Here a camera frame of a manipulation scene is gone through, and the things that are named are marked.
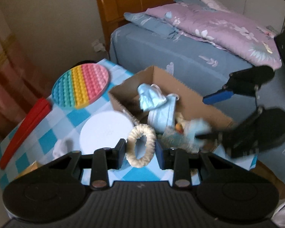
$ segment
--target blue pillow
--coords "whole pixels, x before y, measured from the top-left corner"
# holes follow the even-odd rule
[[[186,4],[197,4],[200,5],[201,7],[208,7],[207,4],[203,3],[201,0],[173,0],[176,3],[186,3]]]
[[[144,12],[124,13],[124,17],[127,21],[168,39],[173,38],[178,33],[177,29],[170,24],[164,23],[160,19],[149,16]]]

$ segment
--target blue gripper pad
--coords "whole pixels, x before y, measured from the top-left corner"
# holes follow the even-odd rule
[[[212,93],[210,95],[203,97],[203,103],[206,105],[207,104],[212,105],[212,104],[215,104],[217,102],[221,102],[221,101],[224,101],[226,99],[230,99],[233,95],[234,95],[234,93],[232,91],[219,90],[216,93]]]

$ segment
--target pink curtain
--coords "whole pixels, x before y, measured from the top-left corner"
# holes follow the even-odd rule
[[[38,98],[48,97],[53,83],[24,54],[0,10],[0,135],[22,121]]]

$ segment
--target white hair scrunchie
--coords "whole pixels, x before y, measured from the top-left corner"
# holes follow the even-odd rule
[[[146,152],[145,155],[140,159],[136,158],[135,155],[135,144],[138,138],[146,136]],[[135,168],[142,168],[150,163],[154,156],[155,151],[155,141],[156,134],[155,130],[146,124],[139,124],[135,126],[127,138],[127,151],[126,151],[126,159],[130,163],[131,166]]]

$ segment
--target blue bedsheet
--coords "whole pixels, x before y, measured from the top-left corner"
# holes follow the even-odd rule
[[[166,69],[173,62],[174,76],[202,96],[219,90],[227,82],[229,73],[252,67],[240,57],[208,43],[185,36],[164,39],[131,23],[112,33],[110,56],[111,61],[133,73],[150,65]],[[259,104],[285,110],[284,66],[261,88],[259,95]],[[255,101],[251,97],[234,95],[215,107],[240,122],[255,110]],[[259,159],[285,182],[285,143],[260,154]]]

